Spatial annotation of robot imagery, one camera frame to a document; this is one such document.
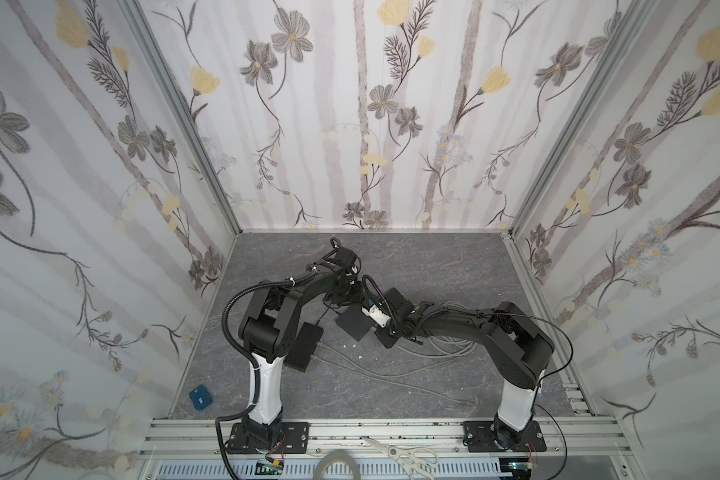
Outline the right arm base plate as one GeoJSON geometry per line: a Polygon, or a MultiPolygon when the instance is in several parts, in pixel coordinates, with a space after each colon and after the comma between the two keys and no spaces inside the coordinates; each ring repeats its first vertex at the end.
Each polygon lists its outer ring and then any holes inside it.
{"type": "Polygon", "coordinates": [[[465,421],[463,445],[470,453],[541,453],[547,445],[540,426],[531,420],[522,431],[501,421],[465,421]]]}

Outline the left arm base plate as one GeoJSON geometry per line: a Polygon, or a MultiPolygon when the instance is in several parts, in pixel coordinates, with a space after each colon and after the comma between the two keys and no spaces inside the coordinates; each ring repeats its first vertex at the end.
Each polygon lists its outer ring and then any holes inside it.
{"type": "Polygon", "coordinates": [[[229,454],[305,454],[310,427],[308,422],[285,422],[278,434],[271,439],[262,439],[256,437],[251,429],[236,423],[226,438],[225,450],[229,454]]]}

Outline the slim ribbed black switch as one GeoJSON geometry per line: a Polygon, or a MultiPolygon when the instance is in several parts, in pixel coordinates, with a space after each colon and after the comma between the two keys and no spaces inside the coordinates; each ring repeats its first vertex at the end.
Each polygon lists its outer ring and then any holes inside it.
{"type": "Polygon", "coordinates": [[[291,369],[304,373],[311,362],[312,355],[315,353],[323,333],[324,329],[318,325],[303,324],[298,331],[291,350],[285,357],[284,364],[291,369]]]}

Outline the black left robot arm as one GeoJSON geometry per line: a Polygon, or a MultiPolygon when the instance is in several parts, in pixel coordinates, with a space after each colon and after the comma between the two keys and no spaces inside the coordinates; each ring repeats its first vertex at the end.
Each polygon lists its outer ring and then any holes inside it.
{"type": "Polygon", "coordinates": [[[303,275],[248,286],[224,306],[223,336],[249,366],[247,406],[214,420],[219,455],[231,479],[238,475],[222,425],[238,420],[250,446],[266,451],[277,447],[282,436],[282,369],[297,339],[303,307],[320,295],[354,298],[360,291],[360,270],[357,254],[332,237],[328,253],[307,265],[303,275]]]}

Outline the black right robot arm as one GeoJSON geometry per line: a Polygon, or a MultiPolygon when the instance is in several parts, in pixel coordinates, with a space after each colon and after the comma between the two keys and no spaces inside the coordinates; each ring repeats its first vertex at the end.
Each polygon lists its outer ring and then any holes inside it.
{"type": "Polygon", "coordinates": [[[525,441],[543,380],[555,353],[553,340],[539,325],[541,318],[524,313],[512,302],[487,309],[453,304],[414,304],[397,289],[382,292],[368,275],[362,277],[364,314],[380,318],[377,336],[388,348],[405,339],[452,337],[484,347],[504,384],[493,420],[493,442],[500,450],[525,441]]]}

